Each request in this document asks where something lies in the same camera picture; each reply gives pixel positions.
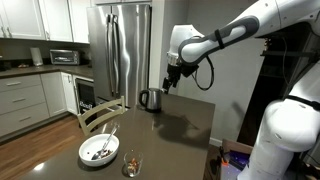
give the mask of spoon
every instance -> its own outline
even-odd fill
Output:
[[[102,153],[104,152],[104,150],[107,148],[107,146],[108,146],[108,144],[109,144],[109,142],[110,142],[110,140],[111,140],[111,137],[112,137],[112,135],[117,131],[118,126],[119,126],[119,125],[117,125],[117,124],[114,125],[114,127],[113,127],[113,129],[112,129],[112,131],[111,131],[111,133],[110,133],[107,141],[103,144],[102,149],[99,150],[99,151],[97,151],[97,152],[92,156],[91,160],[97,160],[97,159],[101,158],[101,154],[102,154]]]

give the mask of toaster oven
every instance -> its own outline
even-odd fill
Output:
[[[50,58],[52,64],[80,65],[79,51],[51,49]]]

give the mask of clear drinking glass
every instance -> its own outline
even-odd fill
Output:
[[[124,155],[126,171],[130,177],[135,177],[140,173],[143,161],[143,154],[131,150]]]

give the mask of white bowl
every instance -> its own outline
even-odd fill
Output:
[[[79,148],[79,156],[81,161],[86,164],[87,166],[102,166],[110,162],[118,153],[119,148],[119,139],[116,136],[112,136],[110,142],[106,148],[106,150],[113,151],[109,156],[91,160],[93,155],[101,150],[103,144],[107,141],[110,134],[99,134],[92,136],[91,138],[87,139]]]

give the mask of kettle handle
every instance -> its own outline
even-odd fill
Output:
[[[142,101],[142,96],[146,94],[147,95],[147,98],[146,98],[146,102],[143,102]],[[148,102],[148,99],[149,99],[149,91],[148,90],[142,90],[139,94],[139,102],[142,106],[144,107],[147,107],[147,102]]]

